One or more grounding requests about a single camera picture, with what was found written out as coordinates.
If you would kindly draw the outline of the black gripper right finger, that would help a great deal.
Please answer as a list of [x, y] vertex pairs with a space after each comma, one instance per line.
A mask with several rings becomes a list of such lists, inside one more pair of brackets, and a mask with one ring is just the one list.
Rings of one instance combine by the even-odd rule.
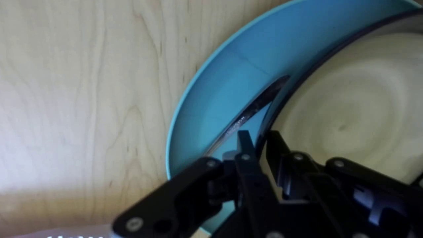
[[324, 165], [292, 151], [276, 131], [267, 133], [267, 160], [287, 200], [305, 200], [321, 211], [334, 238], [423, 238], [423, 192], [345, 157]]

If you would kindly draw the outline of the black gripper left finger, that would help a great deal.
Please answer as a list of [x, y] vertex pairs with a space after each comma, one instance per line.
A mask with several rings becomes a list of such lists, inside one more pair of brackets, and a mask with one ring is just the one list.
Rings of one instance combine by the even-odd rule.
[[122, 238], [189, 238], [223, 204], [243, 206], [249, 198], [242, 182], [246, 166], [257, 165], [249, 131], [239, 131], [235, 156], [204, 156], [119, 214], [111, 229]]

